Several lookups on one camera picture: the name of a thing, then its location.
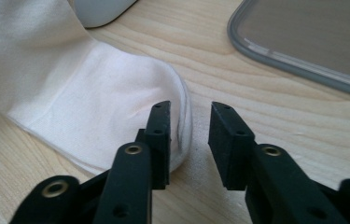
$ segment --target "screw hole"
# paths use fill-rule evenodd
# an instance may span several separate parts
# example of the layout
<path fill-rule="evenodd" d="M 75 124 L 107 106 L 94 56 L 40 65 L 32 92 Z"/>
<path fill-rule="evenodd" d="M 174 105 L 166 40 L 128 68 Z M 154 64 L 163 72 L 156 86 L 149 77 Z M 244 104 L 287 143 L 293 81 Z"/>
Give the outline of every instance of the screw hole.
<path fill-rule="evenodd" d="M 237 131 L 236 134 L 238 134 L 238 135 L 246 135 L 246 133 L 244 131 Z"/>
<path fill-rule="evenodd" d="M 281 152 L 279 149 L 274 147 L 264 147 L 262 150 L 264 150 L 265 154 L 269 156 L 280 156 Z"/>
<path fill-rule="evenodd" d="M 113 209 L 113 216 L 114 217 L 127 217 L 130 214 L 129 212 L 129 206 L 127 204 L 121 203 L 118 204 L 114 209 Z"/>
<path fill-rule="evenodd" d="M 56 180 L 46 185 L 41 194 L 46 198 L 57 197 L 67 191 L 69 185 L 64 180 Z"/>
<path fill-rule="evenodd" d="M 320 208 L 316 208 L 316 207 L 309 207 L 307 209 L 308 213 L 311 214 L 314 217 L 317 217 L 319 219 L 326 219 L 327 218 L 327 214 L 321 210 Z"/>
<path fill-rule="evenodd" d="M 139 146 L 131 146 L 131 147 L 125 148 L 125 152 L 131 155 L 138 154 L 141 151 L 142 151 L 142 148 L 140 148 Z"/>

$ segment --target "wood grain surface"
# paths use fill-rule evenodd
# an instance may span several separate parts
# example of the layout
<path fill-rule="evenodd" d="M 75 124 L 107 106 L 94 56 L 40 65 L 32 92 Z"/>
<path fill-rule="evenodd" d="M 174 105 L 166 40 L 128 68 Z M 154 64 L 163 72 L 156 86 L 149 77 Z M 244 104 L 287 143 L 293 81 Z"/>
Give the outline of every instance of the wood grain surface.
<path fill-rule="evenodd" d="M 258 143 L 286 149 L 332 188 L 350 177 L 350 95 L 253 62 L 231 45 L 227 22 L 240 0 L 139 0 L 92 36 L 170 63 L 188 84 L 192 146 L 167 190 L 153 193 L 153 223 L 250 223 L 244 194 L 221 184 L 207 134 L 210 105 L 231 105 Z M 89 175 L 0 115 L 0 223 L 43 179 Z"/>

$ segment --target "white object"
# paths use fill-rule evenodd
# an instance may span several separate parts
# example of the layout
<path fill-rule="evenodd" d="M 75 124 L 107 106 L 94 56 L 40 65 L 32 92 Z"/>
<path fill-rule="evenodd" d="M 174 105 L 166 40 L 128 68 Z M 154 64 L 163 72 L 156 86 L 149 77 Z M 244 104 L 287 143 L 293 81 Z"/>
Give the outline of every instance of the white object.
<path fill-rule="evenodd" d="M 186 86 L 171 66 L 91 38 L 65 0 L 0 1 L 0 113 L 87 171 L 109 169 L 166 100 L 173 170 L 192 125 Z"/>
<path fill-rule="evenodd" d="M 86 28 L 103 26 L 114 20 L 136 0 L 74 0 L 78 19 Z"/>

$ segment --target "white sock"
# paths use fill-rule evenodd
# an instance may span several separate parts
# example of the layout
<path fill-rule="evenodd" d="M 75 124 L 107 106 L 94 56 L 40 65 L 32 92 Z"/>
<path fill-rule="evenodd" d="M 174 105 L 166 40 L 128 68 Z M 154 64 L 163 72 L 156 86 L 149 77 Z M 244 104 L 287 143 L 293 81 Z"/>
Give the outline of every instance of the white sock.
<path fill-rule="evenodd" d="M 166 100 L 173 170 L 192 125 L 187 88 L 171 66 L 92 39 L 67 1 L 0 1 L 0 112 L 82 168 L 109 169 Z"/>

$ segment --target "wooden table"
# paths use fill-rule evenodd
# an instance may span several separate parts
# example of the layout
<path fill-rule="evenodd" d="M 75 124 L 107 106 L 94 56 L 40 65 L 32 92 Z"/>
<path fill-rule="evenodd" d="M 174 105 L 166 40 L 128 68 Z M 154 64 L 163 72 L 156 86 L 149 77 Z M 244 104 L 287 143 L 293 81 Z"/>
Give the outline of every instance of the wooden table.
<path fill-rule="evenodd" d="M 249 223 L 243 192 L 226 191 L 207 145 L 210 105 L 232 105 L 259 143 L 286 149 L 308 176 L 337 188 L 350 177 L 350 95 L 256 63 L 235 50 L 227 22 L 240 0 L 139 0 L 97 39 L 170 63 L 188 84 L 190 154 L 153 193 L 153 223 Z M 0 223 L 41 180 L 91 178 L 0 116 Z"/>

